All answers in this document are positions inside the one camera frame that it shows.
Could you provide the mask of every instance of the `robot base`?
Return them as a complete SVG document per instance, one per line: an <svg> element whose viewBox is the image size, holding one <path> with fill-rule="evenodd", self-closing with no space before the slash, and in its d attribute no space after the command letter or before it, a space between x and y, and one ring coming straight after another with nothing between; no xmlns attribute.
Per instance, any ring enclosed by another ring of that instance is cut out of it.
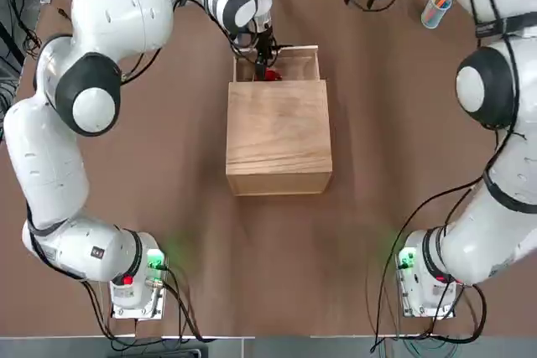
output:
<svg viewBox="0 0 537 358"><path fill-rule="evenodd" d="M142 241L142 261L133 283L122 286L110 283L114 319L162 319L165 289L158 285L159 278L155 277L158 271L151 268L150 255L160 254L160 264L164 264L164 255L150 234L139 232L138 235Z"/></svg>
<svg viewBox="0 0 537 358"><path fill-rule="evenodd" d="M456 297L456 284L447 284L446 295L438 309L446 284L432 277L425 267L421 248L424 235L425 231L410 234L404 248L395 257L403 316L433 318L438 310L438 320L452 318L455 316L451 307Z"/></svg>

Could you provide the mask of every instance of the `pen holder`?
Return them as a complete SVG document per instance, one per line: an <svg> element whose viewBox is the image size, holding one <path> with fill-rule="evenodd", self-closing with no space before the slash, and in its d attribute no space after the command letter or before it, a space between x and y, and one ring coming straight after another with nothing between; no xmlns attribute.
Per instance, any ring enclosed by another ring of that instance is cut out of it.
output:
<svg viewBox="0 0 537 358"><path fill-rule="evenodd" d="M425 10L421 14L421 23L427 29L435 29L444 17L444 14L450 9L453 0L447 0L441 8L436 6L434 0L429 0L425 6Z"/></svg>

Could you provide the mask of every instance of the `open wooden box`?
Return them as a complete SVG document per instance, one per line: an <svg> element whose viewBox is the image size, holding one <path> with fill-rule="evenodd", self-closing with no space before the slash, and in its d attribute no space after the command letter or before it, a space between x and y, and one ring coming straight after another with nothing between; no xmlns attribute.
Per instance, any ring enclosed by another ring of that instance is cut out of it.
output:
<svg viewBox="0 0 537 358"><path fill-rule="evenodd" d="M328 185L330 125L317 51L281 49L271 68L281 81L253 81L253 64L234 60L226 174L235 195L316 194Z"/></svg>

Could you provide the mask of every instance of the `electrical wire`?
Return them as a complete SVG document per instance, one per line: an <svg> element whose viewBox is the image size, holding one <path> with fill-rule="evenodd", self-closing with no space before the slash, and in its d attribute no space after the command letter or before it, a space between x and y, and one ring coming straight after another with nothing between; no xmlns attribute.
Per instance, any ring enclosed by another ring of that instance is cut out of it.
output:
<svg viewBox="0 0 537 358"><path fill-rule="evenodd" d="M21 0L21 7L18 9L17 0L9 0L11 7L13 8L15 18L18 26L26 33L26 37L23 41L23 50L29 54L33 59L37 59L39 48L41 47L41 39L37 36L35 31L28 28L22 19L22 11L24 10L24 0Z"/></svg>
<svg viewBox="0 0 537 358"><path fill-rule="evenodd" d="M446 343L452 343L452 344L470 344L477 340L485 328L485 323L487 322L487 299L485 298L485 294L479 288L478 285L474 284L472 287L477 291L479 294L479 298L481 299L481 320L479 321L479 325L477 329L474 331L473 335L467 339L452 339L450 337L444 337L442 335L432 335L431 338L439 341L445 341Z"/></svg>
<svg viewBox="0 0 537 358"><path fill-rule="evenodd" d="M9 0L6 0L8 2L8 10L9 10L9 22L11 25L11 37L15 37L15 22L13 20L13 10L9 7ZM11 50L8 51L8 54L6 54L6 58L9 57L11 54Z"/></svg>
<svg viewBox="0 0 537 358"><path fill-rule="evenodd" d="M124 85L130 83L131 81L135 81L137 78L139 78L139 76L141 76L143 73L145 73L149 69L149 67L151 67L151 65L157 60L161 50L162 50L162 48L157 49L156 52L154 53L153 57L151 58L151 60L138 73L136 73L133 76L128 77L126 80L124 80L121 83L121 85L124 86Z"/></svg>
<svg viewBox="0 0 537 358"><path fill-rule="evenodd" d="M13 66L13 65L11 64L11 62L9 62L9 60L7 60L6 58L4 58L3 56L0 56L0 59L1 59L6 65L8 65L9 67L11 67L13 70L15 70L15 71L18 73L18 75L21 75L22 71L19 70L18 68L16 68L15 66Z"/></svg>
<svg viewBox="0 0 537 358"><path fill-rule="evenodd" d="M134 67L128 73L125 74L125 78L128 79L134 73L134 71L140 66L140 63L142 63L142 59L143 59L144 56L145 56L145 54L140 54L140 56L138 57L138 60L136 61L136 64L134 65Z"/></svg>
<svg viewBox="0 0 537 358"><path fill-rule="evenodd" d="M450 224L451 217L453 214L455 214L456 209L459 208L461 203L464 201L466 197L472 192L472 189L468 189L464 194L461 196L461 198L455 203L449 214L447 215L446 219L444 220L444 226L442 227L442 230L444 231L444 236L446 236L447 226Z"/></svg>

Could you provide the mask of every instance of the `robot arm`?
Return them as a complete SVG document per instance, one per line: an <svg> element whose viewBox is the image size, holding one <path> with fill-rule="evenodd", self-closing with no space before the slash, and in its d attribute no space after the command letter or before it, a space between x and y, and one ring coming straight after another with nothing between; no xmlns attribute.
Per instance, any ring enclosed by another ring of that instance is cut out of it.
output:
<svg viewBox="0 0 537 358"><path fill-rule="evenodd" d="M479 38L508 35L461 62L458 101L485 128L504 138L517 134L484 169L483 184L446 232L436 227L407 238L397 257L405 316L442 315L455 299L453 279L481 283L537 247L537 1L494 0L500 20L491 0L457 1L473 14Z"/></svg>
<svg viewBox="0 0 537 358"><path fill-rule="evenodd" d="M175 6L186 1L73 0L72 36L57 35L43 44L35 95L15 104L4 119L9 156L28 204L24 245L78 278L109 281L122 317L155 311L159 290L146 282L154 263L164 260L151 235L82 212L89 184L76 134L99 136L114 126L121 105L117 63L164 46ZM271 0L203 4L230 33L254 18L269 24Z"/></svg>

